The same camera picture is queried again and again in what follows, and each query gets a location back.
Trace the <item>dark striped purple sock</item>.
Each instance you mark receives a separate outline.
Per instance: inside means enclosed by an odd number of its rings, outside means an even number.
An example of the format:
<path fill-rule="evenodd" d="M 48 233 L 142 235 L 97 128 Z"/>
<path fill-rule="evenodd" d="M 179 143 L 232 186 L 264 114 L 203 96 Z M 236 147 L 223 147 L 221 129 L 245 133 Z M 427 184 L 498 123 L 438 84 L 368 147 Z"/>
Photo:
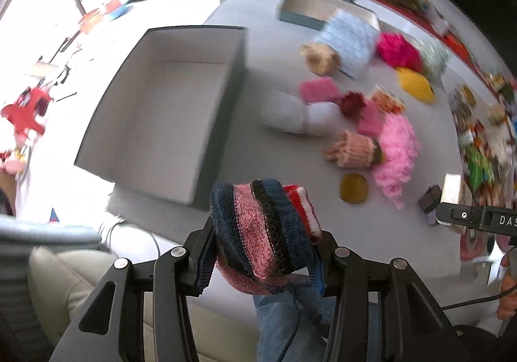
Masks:
<path fill-rule="evenodd" d="M 417 204 L 425 214 L 429 214 L 437 209 L 441 196 L 441 187 L 438 184 L 434 184 L 428 187 L 426 192 L 419 197 Z"/>

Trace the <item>fluffy pink plush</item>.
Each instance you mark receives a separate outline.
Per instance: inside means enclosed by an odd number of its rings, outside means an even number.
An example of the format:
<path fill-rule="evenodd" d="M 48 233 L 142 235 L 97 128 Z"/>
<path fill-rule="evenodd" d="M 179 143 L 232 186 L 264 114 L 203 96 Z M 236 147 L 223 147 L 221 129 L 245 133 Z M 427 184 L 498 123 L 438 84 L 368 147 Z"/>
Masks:
<path fill-rule="evenodd" d="M 382 153 L 373 165 L 376 186 L 397 209 L 404 207 L 404 186 L 411 181 L 421 144 L 406 115 L 384 113 L 367 99 L 361 108 L 357 132 L 377 142 Z"/>

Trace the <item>dark red fabric rose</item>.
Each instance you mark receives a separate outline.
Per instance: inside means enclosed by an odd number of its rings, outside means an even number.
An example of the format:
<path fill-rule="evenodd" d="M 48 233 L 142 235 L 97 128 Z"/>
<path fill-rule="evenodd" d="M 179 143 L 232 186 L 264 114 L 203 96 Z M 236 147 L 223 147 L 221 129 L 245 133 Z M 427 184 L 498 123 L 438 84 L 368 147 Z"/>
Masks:
<path fill-rule="evenodd" d="M 365 99 L 360 92 L 348 92 L 339 101 L 342 115 L 350 120 L 357 120 L 365 107 Z"/>

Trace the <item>yellow cartoon tissue pack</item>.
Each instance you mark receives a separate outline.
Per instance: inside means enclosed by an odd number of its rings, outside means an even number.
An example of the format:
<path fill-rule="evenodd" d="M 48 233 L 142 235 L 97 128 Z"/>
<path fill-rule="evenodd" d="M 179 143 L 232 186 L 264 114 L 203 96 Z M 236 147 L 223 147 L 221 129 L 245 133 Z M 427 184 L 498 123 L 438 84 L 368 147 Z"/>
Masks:
<path fill-rule="evenodd" d="M 406 109 L 403 100 L 388 92 L 382 86 L 375 86 L 371 100 L 376 103 L 379 111 L 387 114 L 402 115 Z"/>

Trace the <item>green snack bag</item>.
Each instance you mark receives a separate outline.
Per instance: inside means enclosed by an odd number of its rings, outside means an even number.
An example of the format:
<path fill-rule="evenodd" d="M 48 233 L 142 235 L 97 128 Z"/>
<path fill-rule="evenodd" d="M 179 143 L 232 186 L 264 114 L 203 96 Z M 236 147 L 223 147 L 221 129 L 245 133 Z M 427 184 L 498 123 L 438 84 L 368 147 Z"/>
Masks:
<path fill-rule="evenodd" d="M 493 187 L 494 174 L 491 162 L 479 149 L 470 145 L 466 150 L 466 161 L 468 167 L 468 179 L 470 189 L 473 193 L 483 187 Z"/>

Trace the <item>mustard round pad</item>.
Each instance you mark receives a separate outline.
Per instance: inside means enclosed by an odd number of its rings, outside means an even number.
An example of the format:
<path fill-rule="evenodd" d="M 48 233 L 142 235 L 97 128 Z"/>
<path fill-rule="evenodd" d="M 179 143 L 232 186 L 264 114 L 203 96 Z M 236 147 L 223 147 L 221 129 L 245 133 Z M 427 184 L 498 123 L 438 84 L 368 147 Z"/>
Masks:
<path fill-rule="evenodd" d="M 362 204 L 368 199 L 369 185 L 360 174 L 345 174 L 340 183 L 340 198 L 349 204 Z"/>

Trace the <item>yellow foam net sleeve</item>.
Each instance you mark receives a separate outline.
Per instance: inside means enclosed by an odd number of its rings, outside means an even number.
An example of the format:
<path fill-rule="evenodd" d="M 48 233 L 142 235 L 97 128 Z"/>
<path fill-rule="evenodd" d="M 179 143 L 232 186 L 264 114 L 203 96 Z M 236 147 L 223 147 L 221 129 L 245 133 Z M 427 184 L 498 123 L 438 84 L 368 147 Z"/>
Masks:
<path fill-rule="evenodd" d="M 435 101 L 435 93 L 427 78 L 406 67 L 396 69 L 400 87 L 413 98 L 430 104 Z"/>

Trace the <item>white green fluffy item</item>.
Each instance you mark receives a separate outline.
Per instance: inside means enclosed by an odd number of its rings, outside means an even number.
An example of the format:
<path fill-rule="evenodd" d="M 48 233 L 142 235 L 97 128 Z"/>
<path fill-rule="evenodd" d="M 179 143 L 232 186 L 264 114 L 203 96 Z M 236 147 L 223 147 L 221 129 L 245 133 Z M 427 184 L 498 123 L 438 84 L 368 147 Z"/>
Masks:
<path fill-rule="evenodd" d="M 448 62 L 448 51 L 443 44 L 433 39 L 415 40 L 414 47 L 421 57 L 423 74 L 427 78 L 440 78 Z"/>

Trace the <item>plush toys on floor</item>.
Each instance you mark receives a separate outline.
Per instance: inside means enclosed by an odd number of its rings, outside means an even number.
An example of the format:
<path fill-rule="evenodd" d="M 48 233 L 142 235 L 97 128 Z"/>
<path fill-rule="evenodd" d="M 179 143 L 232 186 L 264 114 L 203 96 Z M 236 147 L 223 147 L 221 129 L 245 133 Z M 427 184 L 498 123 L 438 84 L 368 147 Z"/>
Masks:
<path fill-rule="evenodd" d="M 24 141 L 17 141 L 13 149 L 1 151 L 1 172 L 17 176 L 26 171 L 30 148 Z"/>

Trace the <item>large open grey box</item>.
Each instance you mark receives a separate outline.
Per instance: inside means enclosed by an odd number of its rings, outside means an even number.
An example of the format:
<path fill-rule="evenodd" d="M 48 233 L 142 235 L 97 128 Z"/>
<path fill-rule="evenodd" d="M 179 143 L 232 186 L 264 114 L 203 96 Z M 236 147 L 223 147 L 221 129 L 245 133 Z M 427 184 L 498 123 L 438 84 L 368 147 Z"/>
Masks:
<path fill-rule="evenodd" d="M 239 26 L 147 30 L 105 89 L 75 165 L 129 191 L 208 209 L 246 42 Z"/>

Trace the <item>magenta fluffy ball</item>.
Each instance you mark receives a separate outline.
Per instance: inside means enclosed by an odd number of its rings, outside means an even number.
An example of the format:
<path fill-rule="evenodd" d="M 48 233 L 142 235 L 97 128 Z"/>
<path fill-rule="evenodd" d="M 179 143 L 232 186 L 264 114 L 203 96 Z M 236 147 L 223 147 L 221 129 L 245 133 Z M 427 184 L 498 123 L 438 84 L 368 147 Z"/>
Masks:
<path fill-rule="evenodd" d="M 400 33 L 382 32 L 376 52 L 390 67 L 404 67 L 417 73 L 423 71 L 420 52 Z"/>

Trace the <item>light blue dotted cloth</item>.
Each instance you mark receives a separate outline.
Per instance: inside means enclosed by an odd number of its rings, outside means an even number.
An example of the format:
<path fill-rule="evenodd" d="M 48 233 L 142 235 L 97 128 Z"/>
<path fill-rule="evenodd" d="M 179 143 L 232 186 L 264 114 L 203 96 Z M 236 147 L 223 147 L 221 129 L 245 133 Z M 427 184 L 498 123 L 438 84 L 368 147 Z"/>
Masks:
<path fill-rule="evenodd" d="M 337 10 L 313 39 L 329 46 L 340 57 L 340 70 L 351 78 L 361 78 L 376 52 L 380 38 L 377 16 L 366 10 L 366 18 Z"/>

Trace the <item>red plastic stool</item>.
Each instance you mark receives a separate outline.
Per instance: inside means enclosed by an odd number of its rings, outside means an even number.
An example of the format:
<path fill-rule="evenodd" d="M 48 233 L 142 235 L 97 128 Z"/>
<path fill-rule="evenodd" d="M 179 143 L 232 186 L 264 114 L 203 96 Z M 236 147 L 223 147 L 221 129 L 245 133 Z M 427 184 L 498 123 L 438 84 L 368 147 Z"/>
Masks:
<path fill-rule="evenodd" d="M 46 114 L 51 101 L 47 88 L 27 88 L 14 103 L 1 110 L 1 116 L 11 123 L 16 135 L 27 136 L 33 130 L 42 136 L 46 128 L 36 121 L 36 117 Z"/>

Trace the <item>shallow teal box lid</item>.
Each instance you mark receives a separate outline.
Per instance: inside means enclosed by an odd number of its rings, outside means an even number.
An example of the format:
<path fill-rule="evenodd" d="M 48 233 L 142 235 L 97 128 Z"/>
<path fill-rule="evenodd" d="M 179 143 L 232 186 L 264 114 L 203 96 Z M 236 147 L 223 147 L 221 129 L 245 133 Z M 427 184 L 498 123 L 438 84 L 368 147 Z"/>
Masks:
<path fill-rule="evenodd" d="M 283 0 L 278 6 L 278 19 L 321 31 L 338 10 L 344 10 L 379 30 L 379 20 L 374 12 L 343 0 Z"/>

